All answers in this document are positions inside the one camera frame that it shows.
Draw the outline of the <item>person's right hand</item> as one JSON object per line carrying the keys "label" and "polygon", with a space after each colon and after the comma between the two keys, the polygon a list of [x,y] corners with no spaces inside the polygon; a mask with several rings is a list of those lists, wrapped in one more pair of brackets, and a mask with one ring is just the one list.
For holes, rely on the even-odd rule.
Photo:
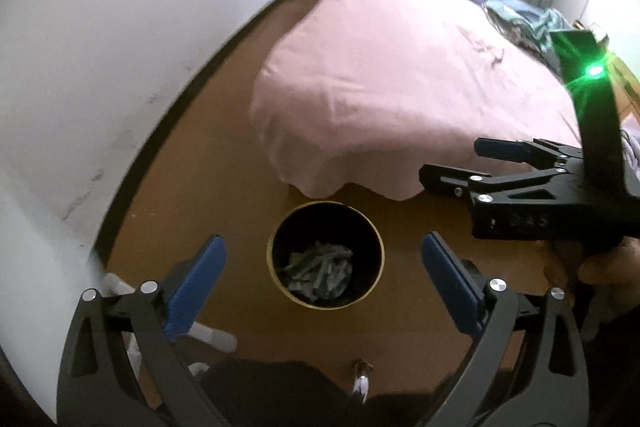
{"label": "person's right hand", "polygon": [[538,242],[537,247],[544,256],[544,276],[551,286],[564,289],[574,298],[570,290],[573,281],[590,286],[602,286],[608,290],[606,307],[609,317],[615,317],[639,304],[639,239],[626,237],[615,251],[576,262],[582,257],[577,245]]}

